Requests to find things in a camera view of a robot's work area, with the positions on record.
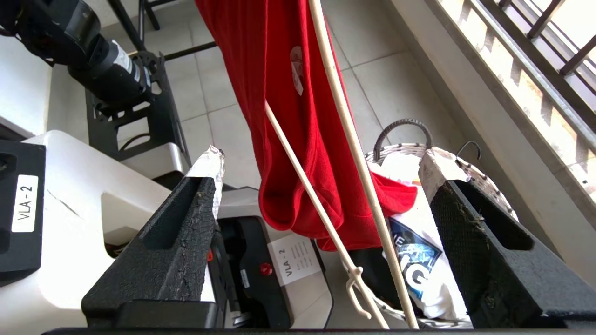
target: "tile floor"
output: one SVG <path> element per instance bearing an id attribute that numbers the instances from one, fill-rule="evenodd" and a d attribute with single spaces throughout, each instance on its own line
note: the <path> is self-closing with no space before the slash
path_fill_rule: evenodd
<path id="1" fill-rule="evenodd" d="M 373 149 L 383 127 L 405 117 L 422 120 L 434 135 L 436 145 L 457 150 L 464 138 L 384 13 L 383 2 L 322 0 L 322 3 L 364 151 Z M 192 1 L 165 8 L 157 15 L 162 30 L 147 29 L 145 38 L 150 51 L 167 54 L 213 40 Z M 133 51 L 118 26 L 104 30 L 107 37 L 115 38 L 125 50 Z M 213 144 L 226 153 L 224 182 L 235 187 L 258 188 L 260 177 L 249 129 L 220 50 L 209 49 L 170 61 L 167 73 L 191 158 L 196 159 Z M 146 124 L 123 129 L 119 140 L 145 132 L 144 127 Z M 391 133 L 385 144 L 400 142 L 424 142 L 424 137 L 418 129 L 406 126 Z M 347 276 L 337 255 L 323 253 L 323 258 L 335 298 L 328 326 L 375 327 L 373 321 L 356 316 L 351 307 L 344 289 Z M 391 323 L 393 327 L 405 326 L 402 322 Z"/>

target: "red knob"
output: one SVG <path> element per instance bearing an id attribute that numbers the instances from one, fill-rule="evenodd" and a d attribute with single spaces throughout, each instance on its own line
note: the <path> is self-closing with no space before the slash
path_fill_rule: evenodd
<path id="1" fill-rule="evenodd" d="M 269 263 L 261 264 L 260 273 L 263 276 L 271 275 L 273 273 L 273 268 L 271 267 L 271 264 L 269 264 Z"/>

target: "basket handle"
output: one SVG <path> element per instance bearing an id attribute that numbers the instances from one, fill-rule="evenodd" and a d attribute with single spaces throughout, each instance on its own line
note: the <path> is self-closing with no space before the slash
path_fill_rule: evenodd
<path id="1" fill-rule="evenodd" d="M 381 132 L 381 135 L 378 136 L 377 142 L 374 144 L 374 149 L 372 150 L 375 162 L 378 162 L 381 159 L 381 146 L 383 145 L 383 141 L 385 140 L 385 137 L 387 137 L 387 134 L 389 134 L 389 132 L 401 125 L 418 126 L 420 129 L 422 129 L 422 132 L 424 132 L 424 135 L 426 136 L 426 149 L 430 149 L 433 147 L 433 137 L 430 135 L 429 129 L 426 128 L 426 126 L 422 122 L 416 119 L 397 120 L 389 126 L 385 127 L 385 129 L 383 129 L 383 131 Z"/>

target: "wooden stick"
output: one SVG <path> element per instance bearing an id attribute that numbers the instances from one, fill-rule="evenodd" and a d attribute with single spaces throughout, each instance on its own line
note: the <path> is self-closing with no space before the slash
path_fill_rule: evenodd
<path id="1" fill-rule="evenodd" d="M 298 174 L 298 178 L 300 178 L 302 185 L 304 185 L 306 193 L 311 198 L 312 204 L 315 206 L 316 212 L 319 213 L 319 216 L 323 221 L 323 225 L 325 225 L 325 229 L 327 229 L 327 232 L 329 232 L 329 237 L 331 237 L 331 240 L 336 245 L 337 252 L 339 252 L 342 262 L 347 266 L 347 269 L 350 274 L 350 279 L 346 284 L 346 290 L 348 297 L 354 305 L 354 308 L 356 308 L 356 311 L 358 311 L 359 314 L 367 317 L 368 319 L 371 318 L 371 315 L 362 309 L 360 303 L 356 298 L 356 295 L 354 294 L 352 286 L 355 283 L 360 288 L 360 292 L 362 293 L 364 300 L 367 302 L 367 305 L 371 308 L 372 314 L 374 315 L 375 319 L 379 322 L 381 327 L 389 329 L 387 322 L 381 315 L 381 312 L 378 310 L 377 304 L 374 302 L 374 299 L 371 296 L 371 292 L 369 291 L 368 287 L 364 284 L 362 277 L 360 276 L 362 274 L 362 268 L 357 268 L 354 265 L 354 262 L 352 262 L 352 258 L 350 258 L 350 255 L 347 253 L 346 247 L 343 245 L 341 239 L 339 238 L 339 235 L 337 235 L 335 227 L 333 227 L 333 224 L 331 223 L 329 216 L 327 216 L 327 213 L 325 212 L 325 209 L 323 208 L 321 201 L 317 197 L 315 190 L 312 188 L 311 182 L 308 180 L 306 173 L 302 169 L 302 166 L 300 165 L 300 162 L 298 161 L 296 154 L 294 154 L 294 150 L 292 150 L 292 147 L 288 142 L 288 139 L 285 137 L 284 131 L 281 129 L 280 124 L 277 122 L 277 119 L 275 118 L 273 111 L 271 111 L 271 108 L 267 101 L 265 101 L 265 113 L 267 114 L 267 117 L 269 118 L 269 121 L 271 122 L 271 125 L 273 126 L 273 129 L 277 134 L 277 137 L 280 139 L 281 145 L 284 147 L 285 152 L 288 154 L 290 162 L 292 163 L 292 165 L 294 166 L 294 170 L 296 170 L 296 173 Z"/>
<path id="2" fill-rule="evenodd" d="M 331 52 L 331 45 L 329 44 L 329 36 L 327 36 L 327 26 L 325 25 L 325 19 L 323 18 L 321 2 L 320 0 L 309 0 L 309 5 L 311 8 L 312 21 L 315 25 L 316 39 L 319 42 L 319 49 L 327 74 L 327 80 L 331 86 L 331 93 L 333 94 L 337 112 L 342 121 L 343 130 L 346 134 L 347 143 L 350 146 L 350 151 L 354 158 L 358 175 L 362 181 L 364 192 L 367 195 L 368 205 L 372 210 L 372 215 L 377 226 L 378 235 L 381 238 L 383 250 L 387 255 L 387 263 L 389 264 L 395 289 L 398 292 L 399 302 L 402 305 L 408 326 L 411 329 L 418 329 L 418 322 L 416 321 L 416 316 L 412 309 L 412 302 L 409 299 L 402 271 L 399 267 L 398 257 L 395 254 L 393 240 L 391 239 L 389 230 L 385 224 L 385 217 L 381 211 L 381 205 L 378 202 L 373 180 L 370 171 L 368 170 L 368 165 L 364 159 L 364 154 L 362 153 L 362 148 L 360 147 L 360 142 L 358 141 L 358 136 L 356 134 L 356 128 L 354 127 L 350 110 L 347 107 L 346 97 L 339 80 L 339 75 L 337 74 L 335 60 L 333 58 L 333 53 Z"/>

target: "red cloth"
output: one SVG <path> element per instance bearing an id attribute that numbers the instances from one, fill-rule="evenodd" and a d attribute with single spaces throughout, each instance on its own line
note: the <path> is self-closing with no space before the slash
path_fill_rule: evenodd
<path id="1" fill-rule="evenodd" d="M 336 249 L 265 114 L 266 99 L 346 248 L 380 246 L 331 95 L 308 1 L 196 3 L 222 51 L 250 128 L 265 221 L 275 229 L 315 238 L 323 250 Z M 296 46 L 302 48 L 301 95 L 290 62 Z M 372 180 L 385 216 L 413 206 L 415 187 L 374 173 Z"/>

